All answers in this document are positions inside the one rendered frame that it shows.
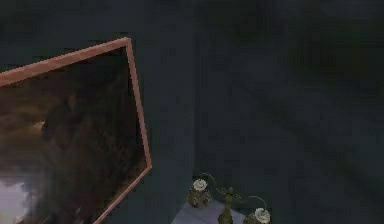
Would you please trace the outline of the brass candelabra with white candles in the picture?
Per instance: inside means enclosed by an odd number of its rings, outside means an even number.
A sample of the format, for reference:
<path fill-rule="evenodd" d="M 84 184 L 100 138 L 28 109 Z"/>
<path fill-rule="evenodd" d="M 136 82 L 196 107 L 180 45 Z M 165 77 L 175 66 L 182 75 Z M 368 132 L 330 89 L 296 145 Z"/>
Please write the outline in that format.
<path fill-rule="evenodd" d="M 201 173 L 192 177 L 192 184 L 187 194 L 187 203 L 195 209 L 207 208 L 213 201 L 214 192 L 224 200 L 224 207 L 217 217 L 218 224 L 235 224 L 232 216 L 233 205 L 235 203 L 245 204 L 250 199 L 261 201 L 262 206 L 245 215 L 242 224 L 272 224 L 272 215 L 263 198 L 257 195 L 242 197 L 233 187 L 218 188 L 215 177 L 209 173 Z"/>

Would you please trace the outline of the dark painting in copper frame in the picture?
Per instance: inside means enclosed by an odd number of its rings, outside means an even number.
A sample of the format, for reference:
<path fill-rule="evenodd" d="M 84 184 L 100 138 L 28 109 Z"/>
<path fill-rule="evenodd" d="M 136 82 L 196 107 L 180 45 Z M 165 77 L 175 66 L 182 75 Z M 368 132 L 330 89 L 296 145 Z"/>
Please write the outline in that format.
<path fill-rule="evenodd" d="M 0 73 L 0 224 L 103 224 L 151 168 L 131 39 Z"/>

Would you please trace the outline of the grey table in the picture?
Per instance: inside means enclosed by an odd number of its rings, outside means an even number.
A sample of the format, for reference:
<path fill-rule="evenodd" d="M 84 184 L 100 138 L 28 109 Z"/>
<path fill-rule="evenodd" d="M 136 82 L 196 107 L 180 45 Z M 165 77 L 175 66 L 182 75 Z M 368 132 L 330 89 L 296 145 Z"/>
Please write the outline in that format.
<path fill-rule="evenodd" d="M 215 200 L 205 208 L 193 208 L 185 203 L 170 224 L 218 224 L 223 209 L 224 205 Z"/>

